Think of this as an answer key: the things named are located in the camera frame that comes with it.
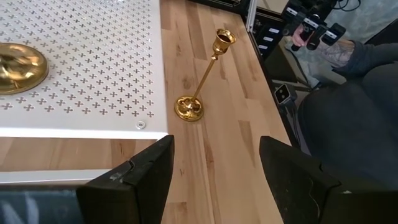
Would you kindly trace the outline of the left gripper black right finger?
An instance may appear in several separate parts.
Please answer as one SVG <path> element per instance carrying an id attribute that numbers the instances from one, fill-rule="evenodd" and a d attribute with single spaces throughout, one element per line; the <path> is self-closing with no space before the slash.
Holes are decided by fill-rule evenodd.
<path id="1" fill-rule="evenodd" d="M 316 224 L 331 188 L 340 181 L 321 170 L 321 162 L 270 136 L 260 140 L 262 168 L 284 223 Z"/>

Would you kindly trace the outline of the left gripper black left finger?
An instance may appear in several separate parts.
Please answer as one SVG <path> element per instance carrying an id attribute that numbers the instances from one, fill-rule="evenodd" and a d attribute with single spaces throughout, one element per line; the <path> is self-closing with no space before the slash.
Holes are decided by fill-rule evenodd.
<path id="1" fill-rule="evenodd" d="M 121 165 L 77 188 L 84 222 L 160 223 L 172 180 L 174 152 L 174 136 L 164 136 Z"/>

